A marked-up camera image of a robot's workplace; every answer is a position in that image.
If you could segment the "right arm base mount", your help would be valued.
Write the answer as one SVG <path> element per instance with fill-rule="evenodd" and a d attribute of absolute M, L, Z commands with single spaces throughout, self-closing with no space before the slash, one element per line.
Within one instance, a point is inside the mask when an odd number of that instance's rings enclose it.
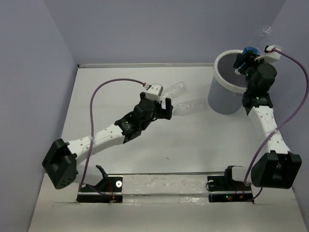
<path fill-rule="evenodd" d="M 253 198 L 252 188 L 242 182 L 227 180 L 223 175 L 208 176 L 205 185 L 210 203 L 247 202 Z"/>

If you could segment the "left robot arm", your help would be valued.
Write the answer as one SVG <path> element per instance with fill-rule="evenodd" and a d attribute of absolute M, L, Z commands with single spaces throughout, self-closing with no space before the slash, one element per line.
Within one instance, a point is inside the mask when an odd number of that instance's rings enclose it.
<path fill-rule="evenodd" d="M 142 92 L 140 102 L 133 111 L 109 127 L 78 140 L 55 140 L 45 155 L 42 166 L 55 189 L 63 189 L 77 180 L 78 165 L 83 161 L 89 162 L 90 156 L 96 151 L 101 152 L 136 139 L 152 122 L 158 119 L 170 120 L 172 110 L 170 98 L 165 99 L 163 107 L 162 101 L 148 99 L 146 93 Z"/>

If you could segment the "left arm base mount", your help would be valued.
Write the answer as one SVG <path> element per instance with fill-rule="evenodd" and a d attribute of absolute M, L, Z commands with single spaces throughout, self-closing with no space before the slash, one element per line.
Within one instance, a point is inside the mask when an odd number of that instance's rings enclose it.
<path fill-rule="evenodd" d="M 109 175 L 95 186 L 86 184 L 77 195 L 79 203 L 122 203 L 123 176 Z"/>

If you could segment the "blue label clear bottle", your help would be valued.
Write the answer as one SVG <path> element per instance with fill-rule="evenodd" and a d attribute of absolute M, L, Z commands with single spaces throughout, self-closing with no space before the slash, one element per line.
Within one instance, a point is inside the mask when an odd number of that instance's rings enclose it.
<path fill-rule="evenodd" d="M 249 45 L 243 49 L 241 54 L 244 55 L 248 51 L 253 51 L 257 55 L 263 55 L 265 47 L 272 38 L 272 32 L 273 30 L 269 25 L 260 28 L 250 40 Z"/>

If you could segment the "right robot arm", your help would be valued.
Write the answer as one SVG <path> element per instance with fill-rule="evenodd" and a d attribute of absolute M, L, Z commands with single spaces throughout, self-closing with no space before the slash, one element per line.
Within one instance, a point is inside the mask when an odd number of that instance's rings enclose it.
<path fill-rule="evenodd" d="M 269 54 L 260 56 L 247 51 L 238 54 L 233 65 L 245 76 L 242 105 L 262 144 L 249 167 L 226 168 L 222 178 L 226 189 L 234 189 L 240 182 L 258 188 L 289 189 L 302 164 L 301 157 L 285 144 L 275 121 L 269 90 L 277 70 L 271 65 L 270 58 Z"/>

